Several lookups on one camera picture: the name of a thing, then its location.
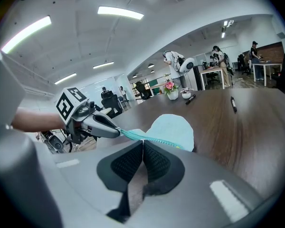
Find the pink flower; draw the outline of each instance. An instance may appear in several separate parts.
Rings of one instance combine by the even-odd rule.
[[[167,82],[167,83],[165,84],[165,87],[166,87],[167,89],[172,89],[173,86],[174,86],[174,83],[171,82],[171,81],[169,81],[169,82]]]

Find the person in white shirt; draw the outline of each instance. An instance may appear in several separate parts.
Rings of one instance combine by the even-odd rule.
[[[218,46],[213,47],[213,56],[216,58],[217,62],[219,63],[218,66],[222,68],[225,87],[229,87],[230,82],[228,77],[227,65],[224,61],[224,53],[219,49]]]
[[[180,68],[178,58],[184,58],[184,56],[175,51],[164,51],[163,56],[165,57],[164,62],[170,67],[171,79],[175,85],[178,86],[179,90],[186,88],[187,84],[184,74],[175,70]]]
[[[123,98],[126,102],[129,102],[128,99],[127,99],[127,95],[126,95],[126,91],[124,90],[124,88],[122,86],[120,86],[120,90],[122,92],[122,95],[123,95]]]

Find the black bag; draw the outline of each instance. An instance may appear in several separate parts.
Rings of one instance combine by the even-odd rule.
[[[179,64],[180,64],[180,66],[184,63],[184,59],[183,58],[181,58],[181,57],[179,57],[179,56],[177,56],[177,60],[178,60],[178,62],[179,62]]]

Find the potted plant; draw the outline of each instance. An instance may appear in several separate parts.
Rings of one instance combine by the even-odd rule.
[[[191,92],[190,91],[194,91],[194,89],[189,89],[189,88],[183,88],[181,89],[181,96],[184,99],[189,99],[191,97]]]
[[[164,91],[167,93],[168,98],[170,100],[176,100],[179,97],[177,87],[171,81],[166,82],[165,87],[164,87]]]

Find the white bowl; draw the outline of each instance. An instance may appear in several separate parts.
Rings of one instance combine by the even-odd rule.
[[[191,97],[191,92],[189,93],[182,93],[181,96],[184,98],[184,99],[189,99]]]

